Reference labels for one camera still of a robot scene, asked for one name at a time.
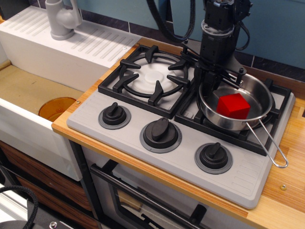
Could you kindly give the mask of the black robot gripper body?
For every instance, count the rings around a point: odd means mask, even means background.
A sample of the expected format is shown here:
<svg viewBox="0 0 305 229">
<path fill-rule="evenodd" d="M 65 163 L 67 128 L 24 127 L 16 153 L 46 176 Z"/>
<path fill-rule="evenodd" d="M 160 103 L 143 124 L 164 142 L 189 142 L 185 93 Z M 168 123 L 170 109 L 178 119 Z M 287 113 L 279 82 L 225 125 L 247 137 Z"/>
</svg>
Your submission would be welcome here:
<svg viewBox="0 0 305 229">
<path fill-rule="evenodd" d="M 246 70 L 236 60 L 236 49 L 239 31 L 203 31 L 200 53 L 183 42 L 183 48 L 193 52 L 202 70 L 216 72 L 226 84 L 234 88 L 242 86 L 242 77 Z"/>
</svg>

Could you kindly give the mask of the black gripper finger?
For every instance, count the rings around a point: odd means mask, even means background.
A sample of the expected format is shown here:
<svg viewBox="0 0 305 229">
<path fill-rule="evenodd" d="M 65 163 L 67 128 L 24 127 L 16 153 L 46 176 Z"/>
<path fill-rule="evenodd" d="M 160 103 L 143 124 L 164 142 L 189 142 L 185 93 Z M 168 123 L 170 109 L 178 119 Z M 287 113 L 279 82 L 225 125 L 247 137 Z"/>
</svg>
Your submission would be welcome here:
<svg viewBox="0 0 305 229">
<path fill-rule="evenodd" d="M 205 76 L 205 96 L 208 97 L 216 90 L 222 81 L 222 76 L 213 71 L 209 71 Z"/>
<path fill-rule="evenodd" d="M 207 95 L 206 71 L 199 65 L 199 63 L 196 63 L 194 68 L 194 85 L 198 94 L 201 92 L 202 95 Z"/>
</svg>

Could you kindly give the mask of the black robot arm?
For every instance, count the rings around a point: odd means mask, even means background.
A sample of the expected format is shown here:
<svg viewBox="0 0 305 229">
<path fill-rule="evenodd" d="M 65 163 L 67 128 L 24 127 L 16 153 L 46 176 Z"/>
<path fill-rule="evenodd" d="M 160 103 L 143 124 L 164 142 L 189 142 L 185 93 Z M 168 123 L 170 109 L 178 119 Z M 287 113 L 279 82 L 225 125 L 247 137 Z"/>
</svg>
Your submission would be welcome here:
<svg viewBox="0 0 305 229">
<path fill-rule="evenodd" d="M 199 52 L 187 45 L 182 55 L 195 63 L 196 90 L 208 97 L 221 82 L 239 89 L 246 69 L 234 56 L 240 30 L 249 34 L 242 20 L 249 16 L 252 3 L 248 0 L 205 0 L 205 18 L 201 23 L 202 39 Z"/>
</svg>

